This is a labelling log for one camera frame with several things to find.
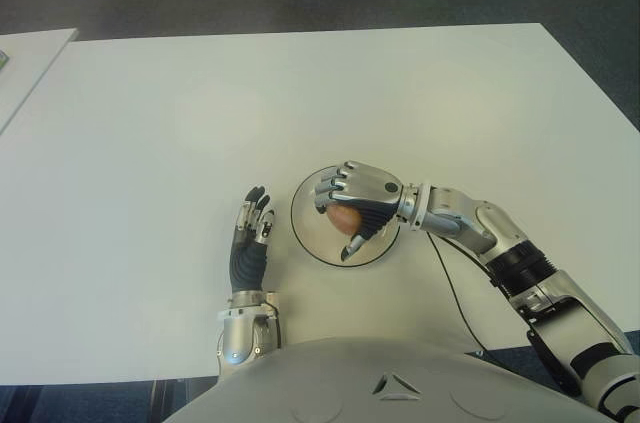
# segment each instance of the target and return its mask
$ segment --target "triangular logo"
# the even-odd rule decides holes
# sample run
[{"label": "triangular logo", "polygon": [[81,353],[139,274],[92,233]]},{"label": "triangular logo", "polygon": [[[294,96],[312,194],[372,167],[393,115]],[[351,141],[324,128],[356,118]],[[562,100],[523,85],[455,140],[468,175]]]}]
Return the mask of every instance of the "triangular logo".
[{"label": "triangular logo", "polygon": [[371,392],[380,401],[419,401],[420,390],[395,373],[385,373]]}]

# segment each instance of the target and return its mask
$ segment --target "white table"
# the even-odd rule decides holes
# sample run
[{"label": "white table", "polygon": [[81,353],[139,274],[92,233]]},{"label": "white table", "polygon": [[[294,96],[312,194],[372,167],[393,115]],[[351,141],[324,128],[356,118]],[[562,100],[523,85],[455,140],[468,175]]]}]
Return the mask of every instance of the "white table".
[{"label": "white table", "polygon": [[[302,179],[347,158],[494,201],[624,330],[640,321],[640,139],[537,24],[69,44],[0,140],[0,384],[217,373],[238,205],[268,185],[289,343],[475,348],[426,236],[336,269],[296,242]],[[525,327],[442,252],[489,347]]]},{"label": "white table", "polygon": [[0,50],[10,60],[0,70],[0,135],[31,90],[76,30],[51,30],[0,35]]}]

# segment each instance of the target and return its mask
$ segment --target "wire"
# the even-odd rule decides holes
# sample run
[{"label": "wire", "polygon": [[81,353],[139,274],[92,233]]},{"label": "wire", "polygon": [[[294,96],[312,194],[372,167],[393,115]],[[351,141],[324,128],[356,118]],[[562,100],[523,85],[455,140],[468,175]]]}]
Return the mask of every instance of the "wire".
[{"label": "wire", "polygon": [[267,300],[264,300],[263,303],[265,305],[269,305],[273,309],[273,312],[276,314],[276,336],[278,338],[278,348],[282,348],[282,332],[280,331],[280,311],[278,310],[278,308],[275,307],[275,305],[272,305]]},{"label": "wire", "polygon": [[[451,288],[451,293],[453,294],[453,299],[456,302],[456,306],[458,307],[458,312],[460,313],[460,317],[462,318],[462,321],[464,321],[465,326],[467,327],[467,330],[469,330],[469,333],[471,334],[471,336],[473,337],[473,339],[475,340],[475,342],[478,344],[478,346],[480,348],[482,348],[482,351],[484,351],[493,361],[495,361],[498,366],[500,366],[502,369],[510,371],[511,373],[514,374],[518,374],[516,373],[514,370],[512,370],[511,368],[509,368],[509,366],[507,366],[505,363],[503,363],[502,361],[500,361],[498,358],[496,358],[494,356],[494,354],[489,351],[487,349],[486,346],[484,346],[482,344],[482,342],[478,339],[478,337],[476,336],[476,334],[473,332],[473,330],[471,329],[471,325],[469,324],[469,322],[467,321],[467,317],[464,314],[464,311],[462,311],[462,306],[460,305],[460,300],[458,299],[458,294],[456,292],[455,287],[453,286],[453,282],[451,281],[451,276],[449,276],[449,271],[447,270],[446,265],[444,264],[444,260],[442,259],[442,255],[440,254],[440,250],[438,249],[438,246],[436,245],[436,242],[433,241],[433,238],[431,237],[431,233],[427,233],[427,236],[429,237],[429,241],[431,241],[431,244],[433,245],[433,249],[436,251],[436,255],[438,255],[438,260],[440,260],[440,265],[442,266],[442,269],[444,270],[444,274],[447,277],[447,281],[449,282],[449,287]],[[458,248],[456,245],[454,245],[453,243],[449,242],[448,240],[445,240],[447,243],[449,243],[450,245],[452,245],[453,247],[459,249],[461,252],[465,253],[465,251],[463,251],[461,248]],[[471,260],[475,260],[475,258],[473,258],[471,255],[468,255],[468,257]]]},{"label": "wire", "polygon": [[460,248],[453,241],[448,240],[447,238],[443,238],[442,236],[438,236],[438,238],[440,238],[442,241],[444,241],[451,248],[455,249],[457,252],[462,253],[464,256],[469,258],[469,260],[471,260],[471,262],[474,265],[476,265],[485,275],[487,275],[487,277],[489,277],[489,281],[491,282],[491,284],[500,290],[500,293],[502,293],[502,296],[504,296],[507,300],[509,299],[509,295],[507,294],[506,290],[501,285],[499,285],[498,283],[495,282],[495,280],[493,279],[493,276],[491,275],[489,270],[487,270],[487,268],[482,263],[480,263],[476,258],[474,258],[471,255],[471,253],[467,252],[463,248]]},{"label": "wire", "polygon": [[451,246],[452,248],[454,248],[456,251],[462,253],[464,256],[466,256],[467,258],[469,258],[474,265],[476,265],[478,268],[480,268],[480,270],[482,270],[482,272],[487,275],[489,278],[491,278],[491,274],[489,273],[489,270],[487,270],[482,263],[480,263],[477,259],[475,259],[473,256],[471,256],[471,253],[467,252],[466,250],[460,248],[458,245],[456,245],[453,241],[448,240],[446,238],[443,238],[442,236],[438,236],[438,238],[440,238],[442,241],[444,241],[447,245]]}]

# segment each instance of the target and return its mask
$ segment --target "robotic arm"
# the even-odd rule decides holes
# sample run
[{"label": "robotic arm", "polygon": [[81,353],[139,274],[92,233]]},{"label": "robotic arm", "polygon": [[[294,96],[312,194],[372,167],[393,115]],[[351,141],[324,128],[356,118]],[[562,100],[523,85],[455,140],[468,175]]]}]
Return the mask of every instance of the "robotic arm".
[{"label": "robotic arm", "polygon": [[582,393],[617,421],[640,418],[640,358],[624,333],[498,206],[429,183],[405,186],[386,171],[351,161],[327,170],[315,204],[321,213],[332,204],[360,213],[343,260],[393,216],[468,248],[528,324],[527,338],[565,392]]}]

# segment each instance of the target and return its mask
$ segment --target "brown egg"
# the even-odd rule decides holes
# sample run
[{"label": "brown egg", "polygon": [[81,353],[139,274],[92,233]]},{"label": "brown egg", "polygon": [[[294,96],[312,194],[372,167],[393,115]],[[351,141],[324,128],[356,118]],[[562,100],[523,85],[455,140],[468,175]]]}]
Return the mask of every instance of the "brown egg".
[{"label": "brown egg", "polygon": [[345,235],[352,236],[360,228],[362,217],[358,210],[348,206],[329,205],[327,206],[327,216],[339,231]]}]

